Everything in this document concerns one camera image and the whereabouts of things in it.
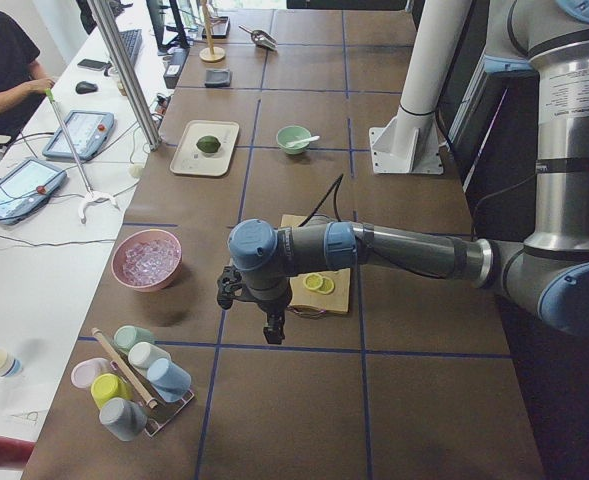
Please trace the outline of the white plastic spoon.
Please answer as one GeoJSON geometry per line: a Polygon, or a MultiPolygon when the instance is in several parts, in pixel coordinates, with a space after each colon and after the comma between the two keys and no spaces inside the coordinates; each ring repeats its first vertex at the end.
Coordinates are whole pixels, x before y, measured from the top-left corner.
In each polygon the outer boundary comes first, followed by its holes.
{"type": "Polygon", "coordinates": [[[304,144],[309,144],[309,143],[317,141],[319,139],[320,139],[319,135],[315,135],[315,136],[311,136],[311,137],[307,137],[307,138],[303,138],[303,139],[296,139],[296,140],[292,140],[290,142],[285,143],[283,145],[283,147],[287,148],[287,149],[301,148],[304,144]]]}

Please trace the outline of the mint green bowl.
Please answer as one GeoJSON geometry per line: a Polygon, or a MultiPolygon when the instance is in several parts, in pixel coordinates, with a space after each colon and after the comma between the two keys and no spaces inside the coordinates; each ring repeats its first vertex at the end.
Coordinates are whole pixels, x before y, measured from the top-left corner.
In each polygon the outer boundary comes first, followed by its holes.
{"type": "Polygon", "coordinates": [[[289,125],[282,127],[276,134],[276,143],[278,147],[288,155],[303,153],[309,141],[304,139],[311,137],[311,133],[305,127],[299,125],[289,125]]]}

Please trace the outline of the yellow lemon slice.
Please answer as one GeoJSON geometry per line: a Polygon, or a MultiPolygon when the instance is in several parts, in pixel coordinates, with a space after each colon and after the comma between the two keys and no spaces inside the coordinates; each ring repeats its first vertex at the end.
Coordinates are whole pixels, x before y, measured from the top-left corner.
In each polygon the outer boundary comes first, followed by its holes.
{"type": "Polygon", "coordinates": [[[324,283],[325,277],[319,273],[308,273],[303,278],[303,286],[309,291],[321,291],[324,283]]]}

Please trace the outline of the wooden cutting board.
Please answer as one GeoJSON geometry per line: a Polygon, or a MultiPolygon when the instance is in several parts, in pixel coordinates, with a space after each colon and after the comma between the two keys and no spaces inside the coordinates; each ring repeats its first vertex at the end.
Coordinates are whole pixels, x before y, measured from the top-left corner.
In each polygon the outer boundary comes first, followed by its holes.
{"type": "Polygon", "coordinates": [[[309,313],[347,314],[350,305],[351,269],[346,268],[337,271],[316,270],[312,273],[319,273],[332,278],[335,283],[334,292],[329,295],[322,295],[318,292],[307,290],[303,286],[303,278],[308,272],[296,277],[290,277],[290,287],[292,289],[290,307],[309,313]]]}

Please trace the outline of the reacher grabber tool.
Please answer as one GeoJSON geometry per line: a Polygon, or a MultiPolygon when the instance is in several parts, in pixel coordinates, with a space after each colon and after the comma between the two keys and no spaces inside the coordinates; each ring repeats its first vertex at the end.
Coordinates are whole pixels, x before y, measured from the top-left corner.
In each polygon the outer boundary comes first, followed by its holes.
{"type": "Polygon", "coordinates": [[[55,117],[57,119],[57,122],[59,124],[58,128],[61,128],[61,130],[65,136],[65,139],[67,140],[67,143],[69,145],[69,148],[70,148],[71,153],[74,158],[74,163],[79,171],[79,175],[80,175],[81,180],[85,186],[86,193],[85,193],[83,199],[81,200],[81,203],[79,204],[78,209],[77,209],[77,213],[78,213],[81,223],[82,224],[86,223],[86,209],[91,204],[108,201],[113,207],[115,207],[116,209],[119,209],[118,202],[117,202],[114,195],[106,193],[106,192],[101,192],[101,191],[95,190],[92,187],[92,185],[91,185],[91,183],[85,173],[84,167],[83,167],[85,162],[82,162],[79,159],[79,156],[78,156],[77,152],[75,151],[73,142],[71,140],[70,134],[68,133],[68,129],[65,124],[65,118],[67,115],[64,116],[61,113],[59,103],[55,100],[54,94],[51,89],[46,89],[45,95],[49,101],[49,104],[51,105],[51,108],[52,108],[52,110],[55,114],[55,117]]]}

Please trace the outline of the grey folded cloth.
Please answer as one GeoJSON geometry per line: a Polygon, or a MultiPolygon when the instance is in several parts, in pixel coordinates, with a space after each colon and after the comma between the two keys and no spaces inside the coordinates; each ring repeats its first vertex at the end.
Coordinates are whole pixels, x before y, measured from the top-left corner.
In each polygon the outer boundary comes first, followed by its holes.
{"type": "Polygon", "coordinates": [[[207,69],[204,86],[206,88],[225,88],[231,85],[232,72],[229,69],[207,69]]]}

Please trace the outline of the teach pendant tablet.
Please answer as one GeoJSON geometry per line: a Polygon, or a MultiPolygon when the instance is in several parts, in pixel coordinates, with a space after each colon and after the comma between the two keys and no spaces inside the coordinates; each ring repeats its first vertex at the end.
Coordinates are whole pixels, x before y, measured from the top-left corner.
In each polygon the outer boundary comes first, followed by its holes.
{"type": "Polygon", "coordinates": [[[28,158],[0,180],[0,223],[16,224],[43,207],[67,179],[67,173],[28,158]]]}
{"type": "MultiPolygon", "coordinates": [[[[86,162],[97,155],[109,138],[115,117],[109,112],[72,110],[67,114],[65,124],[79,159],[86,162]]],[[[61,128],[56,130],[42,154],[49,159],[74,160],[61,128]]]]}

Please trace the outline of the white paper cup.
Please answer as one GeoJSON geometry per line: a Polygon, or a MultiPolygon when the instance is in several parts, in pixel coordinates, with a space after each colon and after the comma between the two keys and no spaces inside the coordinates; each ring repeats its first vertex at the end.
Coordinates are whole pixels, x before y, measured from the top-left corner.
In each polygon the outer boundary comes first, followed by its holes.
{"type": "Polygon", "coordinates": [[[0,348],[0,377],[9,378],[23,370],[23,363],[7,350],[0,348]]]}

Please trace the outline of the metal scoop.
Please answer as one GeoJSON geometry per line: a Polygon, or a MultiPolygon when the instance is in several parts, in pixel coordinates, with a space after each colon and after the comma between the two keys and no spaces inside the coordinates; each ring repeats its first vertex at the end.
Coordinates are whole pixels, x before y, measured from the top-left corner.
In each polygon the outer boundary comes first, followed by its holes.
{"type": "Polygon", "coordinates": [[[239,28],[250,35],[250,39],[255,46],[266,49],[268,51],[277,51],[277,42],[267,32],[260,29],[252,29],[244,25],[240,25],[239,28]]]}

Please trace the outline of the near teach pendant tablet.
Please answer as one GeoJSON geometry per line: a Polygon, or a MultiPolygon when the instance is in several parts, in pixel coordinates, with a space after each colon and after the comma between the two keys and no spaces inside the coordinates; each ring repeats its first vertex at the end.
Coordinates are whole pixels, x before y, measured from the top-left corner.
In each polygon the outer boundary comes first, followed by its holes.
{"type": "Polygon", "coordinates": [[[16,224],[43,207],[67,179],[67,173],[28,158],[0,180],[0,223],[16,224]]]}

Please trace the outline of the black computer mouse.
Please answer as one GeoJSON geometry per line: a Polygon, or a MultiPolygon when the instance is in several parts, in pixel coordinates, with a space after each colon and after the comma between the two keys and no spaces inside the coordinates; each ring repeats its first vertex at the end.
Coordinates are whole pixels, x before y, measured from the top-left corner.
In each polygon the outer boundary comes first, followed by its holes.
{"type": "Polygon", "coordinates": [[[88,81],[80,81],[76,84],[75,91],[79,95],[95,93],[98,91],[98,85],[88,81]]]}

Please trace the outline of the black keyboard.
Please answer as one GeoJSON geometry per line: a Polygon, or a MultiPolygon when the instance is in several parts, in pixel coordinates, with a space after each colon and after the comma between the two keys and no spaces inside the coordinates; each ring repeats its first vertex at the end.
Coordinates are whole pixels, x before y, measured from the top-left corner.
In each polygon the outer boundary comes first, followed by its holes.
{"type": "Polygon", "coordinates": [[[119,34],[130,63],[135,66],[143,43],[142,30],[130,29],[120,31],[119,34]]]}

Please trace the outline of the person in black shirt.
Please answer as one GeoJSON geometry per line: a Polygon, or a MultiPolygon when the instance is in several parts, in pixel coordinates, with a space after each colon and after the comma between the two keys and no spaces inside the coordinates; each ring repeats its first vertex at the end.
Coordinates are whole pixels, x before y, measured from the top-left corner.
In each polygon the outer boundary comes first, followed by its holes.
{"type": "Polygon", "coordinates": [[[23,28],[0,11],[0,135],[16,138],[55,85],[39,56],[23,28]]]}

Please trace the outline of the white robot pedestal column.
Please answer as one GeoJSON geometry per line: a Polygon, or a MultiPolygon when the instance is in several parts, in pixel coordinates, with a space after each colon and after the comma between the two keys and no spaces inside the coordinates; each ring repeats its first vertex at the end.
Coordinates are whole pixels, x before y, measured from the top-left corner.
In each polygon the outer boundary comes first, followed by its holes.
{"type": "Polygon", "coordinates": [[[369,129],[376,174],[440,175],[436,110],[471,0],[424,3],[396,115],[369,129]]]}

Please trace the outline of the aluminium frame post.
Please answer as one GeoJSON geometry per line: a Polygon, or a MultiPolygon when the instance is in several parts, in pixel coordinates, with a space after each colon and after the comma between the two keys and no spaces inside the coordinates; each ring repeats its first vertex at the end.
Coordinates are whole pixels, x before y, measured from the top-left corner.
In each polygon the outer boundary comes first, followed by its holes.
{"type": "Polygon", "coordinates": [[[143,130],[149,149],[155,151],[161,144],[158,127],[154,122],[154,117],[143,95],[129,54],[121,40],[120,31],[118,30],[111,8],[108,3],[100,0],[88,0],[88,5],[108,49],[112,64],[120,74],[126,96],[138,120],[139,126],[143,130]]]}

